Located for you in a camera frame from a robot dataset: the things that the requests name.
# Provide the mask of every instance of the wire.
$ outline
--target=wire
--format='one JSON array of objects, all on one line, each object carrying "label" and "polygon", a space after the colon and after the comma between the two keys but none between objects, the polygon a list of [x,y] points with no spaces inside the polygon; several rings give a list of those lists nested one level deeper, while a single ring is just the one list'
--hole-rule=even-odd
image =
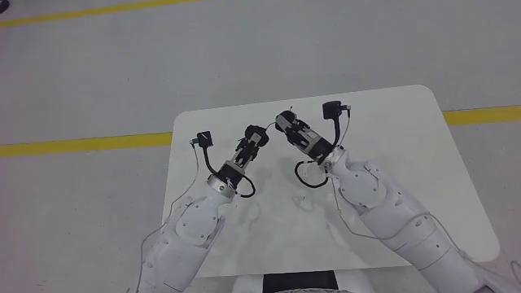
[{"label": "wire", "polygon": [[271,124],[267,125],[266,128],[265,128],[265,130],[268,131],[268,128],[269,128],[271,125],[275,125],[276,123],[277,123],[277,121],[274,121],[274,122],[272,122]]},{"label": "wire", "polygon": [[313,163],[314,161],[310,160],[310,161],[300,161],[299,163],[295,164],[295,170],[293,170],[293,172],[295,172],[295,175],[297,177],[297,179],[299,179],[299,181],[304,185],[304,186],[307,186],[308,188],[312,188],[312,189],[317,189],[317,188],[320,188],[321,186],[325,186],[326,183],[327,183],[327,180],[329,180],[329,177],[326,177],[326,180],[322,181],[321,183],[317,184],[317,185],[310,185],[309,183],[307,183],[306,181],[304,181],[302,179],[302,177],[300,177],[299,175],[299,167],[306,163],[306,164],[309,164],[309,163]]},{"label": "wire", "polygon": [[215,177],[217,176],[216,170],[212,168],[212,165],[210,165],[210,159],[208,158],[208,147],[203,147],[203,154],[204,154],[204,163],[206,164],[206,167],[212,173]]},{"label": "wire", "polygon": [[339,117],[334,118],[333,122],[335,123],[335,140],[333,141],[333,148],[335,148],[336,144],[339,143],[339,139],[340,139],[340,120],[339,120]]},{"label": "wire", "polygon": [[142,277],[142,274],[143,274],[143,263],[145,262],[145,260],[143,260],[143,246],[145,245],[145,242],[148,240],[148,238],[150,238],[155,232],[161,230],[164,228],[164,226],[166,225],[166,223],[169,221],[170,217],[172,216],[172,209],[173,209],[173,205],[179,200],[181,199],[182,196],[184,196],[188,190],[190,190],[190,188],[194,185],[195,183],[195,180],[197,180],[197,176],[199,175],[199,158],[197,157],[197,151],[195,151],[195,146],[192,145],[192,149],[194,150],[194,155],[195,155],[195,162],[197,164],[197,168],[195,170],[195,176],[194,176],[194,180],[192,181],[192,183],[188,186],[188,188],[186,188],[186,190],[179,196],[177,197],[171,204],[170,204],[170,213],[169,213],[169,216],[166,218],[166,220],[163,222],[163,224],[158,227],[157,229],[153,230],[152,232],[150,232],[142,241],[141,241],[141,257],[140,257],[140,264],[139,264],[139,278],[138,278],[138,284],[136,286],[136,291],[135,293],[138,293],[139,292],[139,285],[141,285],[141,277]]},{"label": "wire", "polygon": [[351,122],[351,116],[350,115],[347,115],[347,116],[348,116],[348,123],[345,125],[344,134],[342,134],[342,138],[339,141],[339,145],[342,145],[342,142],[344,142],[345,134],[348,133],[349,123]]},{"label": "wire", "polygon": [[[441,229],[445,232],[445,235],[447,236],[447,238],[449,239],[449,241],[452,243],[452,245],[454,246],[454,248],[456,249],[456,251],[458,252],[458,254],[463,258],[463,259],[466,259],[468,261],[470,261],[473,265],[475,265],[476,267],[479,267],[481,268],[482,270],[485,270],[489,273],[492,273],[500,278],[503,278],[505,279],[507,282],[510,281],[509,278],[506,278],[504,276],[501,276],[500,274],[498,273],[495,273],[493,272],[492,270],[490,269],[486,269],[485,267],[483,267],[482,265],[476,263],[475,261],[473,261],[471,259],[471,257],[469,255],[466,254],[466,252],[464,252],[457,244],[456,242],[454,242],[454,239],[453,237],[449,234],[449,231],[445,228],[445,226],[443,225],[443,223],[441,223],[441,221],[438,219],[438,217],[430,214],[429,212],[422,212],[422,213],[419,213],[418,215],[415,215],[415,216],[412,216],[410,219],[407,220],[407,222],[398,229],[397,232],[395,232],[393,235],[391,236],[388,236],[388,237],[378,237],[378,236],[371,236],[371,235],[365,235],[365,234],[360,234],[360,233],[356,233],[354,232],[353,230],[351,230],[351,228],[349,227],[348,223],[346,222],[346,220],[342,217],[342,211],[340,210],[340,207],[339,207],[339,200],[337,199],[336,197],[336,189],[335,189],[335,184],[334,183],[331,183],[331,185],[333,186],[333,195],[335,196],[335,202],[336,202],[336,210],[338,211],[339,213],[339,216],[340,216],[340,220],[342,221],[342,223],[344,223],[345,227],[348,229],[348,231],[353,234],[353,235],[356,235],[358,237],[363,237],[363,238],[371,238],[373,240],[379,240],[379,241],[386,241],[386,240],[390,240],[392,238],[395,238],[398,234],[400,234],[404,229],[405,227],[407,227],[407,225],[409,225],[411,222],[413,222],[414,220],[416,220],[417,218],[419,217],[430,217],[432,219],[434,219],[438,225],[441,227]],[[515,277],[515,280],[517,281],[517,283],[519,285],[521,285],[521,278],[519,278],[519,275],[516,273],[514,267],[515,266],[518,266],[518,267],[521,267],[521,265],[519,264],[518,261],[516,260],[511,260],[510,261],[510,269],[512,270],[512,274],[514,275]]]},{"label": "wire", "polygon": [[249,177],[246,177],[246,176],[243,176],[244,179],[246,179],[248,182],[250,182],[250,185],[252,186],[252,192],[251,194],[248,194],[248,195],[243,195],[241,194],[241,197],[242,198],[250,198],[250,197],[253,197],[253,195],[256,193],[256,189],[255,189],[255,186],[253,185],[253,182],[252,180],[250,180]]},{"label": "wire", "polygon": [[515,280],[518,282],[519,285],[521,285],[521,278],[519,277],[518,273],[515,271],[515,266],[518,266],[518,268],[521,268],[521,264],[516,260],[510,261],[510,269],[512,269],[512,274],[515,277]]}]

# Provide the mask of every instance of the tabletop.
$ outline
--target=tabletop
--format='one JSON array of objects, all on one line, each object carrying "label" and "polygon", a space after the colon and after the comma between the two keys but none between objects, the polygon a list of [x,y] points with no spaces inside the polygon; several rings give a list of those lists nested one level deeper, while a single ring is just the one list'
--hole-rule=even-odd
[{"label": "tabletop", "polygon": [[[326,139],[333,123],[323,120],[322,104],[340,100],[352,106],[342,145],[356,160],[374,160],[436,215],[456,243],[476,261],[490,261],[499,243],[433,93],[422,85],[367,90],[312,98],[255,103],[183,112],[174,121],[163,218],[170,203],[192,182],[196,163],[189,140],[209,130],[208,154],[214,168],[229,160],[248,125],[267,126],[289,108]],[[346,117],[341,116],[342,128]],[[197,277],[289,273],[328,269],[363,269],[408,265],[382,243],[351,235],[335,209],[333,187],[310,189],[293,168],[307,156],[273,126],[269,142],[246,169],[257,192],[236,196],[221,207],[226,218]],[[198,149],[199,162],[202,151]],[[204,195],[209,171],[200,163],[188,195]],[[309,170],[310,177],[319,176]],[[246,181],[238,191],[249,193]],[[344,218],[356,232],[370,234],[357,214],[340,202]]]}]

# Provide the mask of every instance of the floor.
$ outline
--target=floor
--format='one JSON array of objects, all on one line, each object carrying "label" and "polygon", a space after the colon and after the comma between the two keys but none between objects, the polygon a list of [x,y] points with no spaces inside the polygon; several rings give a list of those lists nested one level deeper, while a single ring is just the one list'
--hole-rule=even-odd
[{"label": "floor", "polygon": [[[141,1],[11,0],[0,23]],[[0,27],[0,145],[163,133],[183,111],[410,84],[444,111],[519,105],[520,24],[518,0],[199,0]],[[451,132],[501,243],[486,266],[512,278],[521,124]],[[2,291],[125,292],[168,160],[167,146],[0,158]],[[410,267],[366,273],[378,292],[432,292]]]}]

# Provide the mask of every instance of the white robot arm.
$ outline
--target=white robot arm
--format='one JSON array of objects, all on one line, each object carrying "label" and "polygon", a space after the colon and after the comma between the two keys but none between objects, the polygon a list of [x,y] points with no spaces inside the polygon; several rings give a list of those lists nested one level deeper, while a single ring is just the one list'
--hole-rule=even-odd
[{"label": "white robot arm", "polygon": [[225,224],[218,208],[234,199],[239,182],[246,178],[255,194],[251,180],[244,175],[247,165],[256,158],[260,147],[269,141],[266,129],[250,125],[236,148],[234,157],[216,172],[210,165],[207,148],[212,145],[210,133],[198,133],[198,143],[212,173],[206,181],[206,195],[193,200],[186,198],[171,213],[160,236],[142,263],[135,292],[183,292],[195,277],[208,252]]},{"label": "white robot arm", "polygon": [[373,238],[411,263],[438,292],[521,292],[518,286],[478,266],[459,251],[436,225],[433,215],[377,165],[351,160],[345,149],[336,146],[338,117],[342,110],[350,116],[350,107],[336,101],[325,103],[323,109],[324,118],[335,121],[334,145],[297,119],[294,112],[279,114],[276,128],[326,174],[337,179],[339,193],[357,211]]}]

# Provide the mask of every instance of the white cable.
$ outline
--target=white cable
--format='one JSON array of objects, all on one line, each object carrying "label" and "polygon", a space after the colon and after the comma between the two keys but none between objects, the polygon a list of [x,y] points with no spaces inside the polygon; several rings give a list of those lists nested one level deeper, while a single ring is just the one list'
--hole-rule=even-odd
[{"label": "white cable", "polygon": [[199,159],[197,157],[197,151],[195,151],[195,146],[192,144],[192,149],[194,150],[194,155],[195,155],[195,162],[197,163],[197,169],[195,170],[195,177],[194,177],[194,180],[192,181],[192,183],[188,186],[188,188],[186,188],[185,192],[183,192],[179,197],[177,197],[171,204],[170,204],[170,213],[169,213],[169,216],[166,218],[166,220],[164,221],[164,223],[158,227],[157,229],[153,230],[152,232],[150,232],[142,241],[141,241],[141,257],[140,257],[140,263],[139,263],[139,278],[138,278],[138,284],[136,286],[136,291],[135,293],[138,293],[139,292],[139,285],[141,284],[141,276],[142,276],[142,273],[143,273],[143,263],[145,262],[145,260],[143,260],[143,246],[145,245],[145,242],[148,240],[148,238],[150,238],[155,232],[163,229],[163,227],[166,225],[166,223],[169,221],[169,218],[172,216],[172,208],[173,208],[173,205],[179,200],[181,199],[182,196],[184,196],[188,190],[190,190],[190,188],[194,185],[195,183],[195,180],[197,180],[197,176],[199,175]]},{"label": "white cable", "polygon": [[344,134],[342,135],[342,138],[340,139],[340,142],[339,142],[339,145],[342,145],[342,142],[344,142],[344,137],[345,137],[345,134],[348,133],[348,129],[349,129],[349,122],[351,122],[351,117],[348,116],[346,114],[346,116],[348,117],[348,123],[345,125],[345,130],[344,130]]},{"label": "white cable", "polygon": [[[363,237],[363,238],[371,238],[373,240],[379,240],[379,241],[384,241],[384,240],[390,240],[392,238],[395,238],[398,234],[401,233],[401,231],[403,231],[405,229],[405,227],[407,227],[407,225],[409,225],[411,222],[413,222],[414,220],[416,220],[417,218],[419,217],[423,217],[423,216],[428,216],[432,219],[434,219],[438,225],[440,225],[441,229],[445,232],[445,235],[447,235],[447,238],[449,239],[449,241],[453,244],[454,248],[456,249],[456,251],[459,253],[459,255],[470,261],[472,264],[474,264],[475,266],[489,272],[489,273],[493,273],[494,275],[500,277],[500,278],[503,278],[505,279],[506,281],[509,281],[510,279],[509,278],[506,278],[502,275],[500,275],[499,273],[495,273],[493,272],[492,270],[490,269],[486,269],[485,267],[483,267],[482,265],[480,264],[477,264],[475,261],[473,261],[471,259],[471,257],[469,255],[466,254],[466,252],[464,252],[462,249],[460,249],[460,247],[454,242],[453,238],[450,236],[449,232],[447,231],[447,229],[445,228],[445,226],[441,223],[441,221],[438,219],[438,217],[430,214],[429,212],[422,212],[418,215],[415,215],[413,217],[411,217],[410,219],[407,220],[407,222],[402,226],[400,227],[400,229],[395,232],[393,235],[389,236],[389,237],[377,237],[377,236],[370,236],[370,235],[365,235],[365,234],[360,234],[360,233],[356,233],[354,232],[353,230],[351,230],[351,228],[349,227],[348,223],[346,222],[346,220],[342,217],[342,211],[340,210],[340,207],[339,207],[339,200],[337,199],[336,197],[336,189],[335,189],[335,184],[333,182],[331,182],[331,185],[333,186],[333,195],[335,196],[335,202],[336,202],[336,210],[338,211],[339,213],[339,216],[340,216],[340,220],[342,220],[342,223],[344,223],[345,227],[348,229],[349,232],[351,232],[351,234],[353,235],[356,235],[358,237]],[[510,262],[510,268],[512,270],[512,274],[514,275],[515,277],[515,280],[518,282],[519,285],[521,285],[521,280],[519,278],[519,275],[515,272],[515,269],[514,269],[514,266],[517,265],[517,266],[520,266],[521,265],[519,264],[519,262],[517,262],[516,260],[512,260]]]}]

